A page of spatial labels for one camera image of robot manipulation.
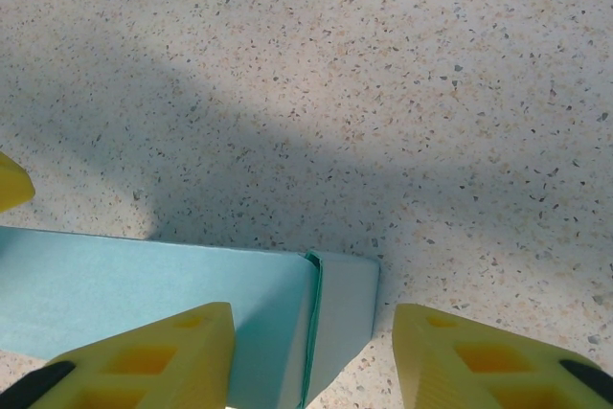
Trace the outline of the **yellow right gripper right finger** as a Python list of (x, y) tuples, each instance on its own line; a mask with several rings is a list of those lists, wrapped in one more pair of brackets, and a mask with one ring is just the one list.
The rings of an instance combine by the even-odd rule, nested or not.
[(612, 377), (560, 347), (417, 304), (396, 307), (406, 408), (609, 408)]

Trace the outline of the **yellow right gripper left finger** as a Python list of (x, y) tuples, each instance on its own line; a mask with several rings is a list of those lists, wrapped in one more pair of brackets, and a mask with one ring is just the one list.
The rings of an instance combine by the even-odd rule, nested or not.
[(209, 303), (52, 359), (4, 408), (223, 408), (235, 349), (229, 304)]

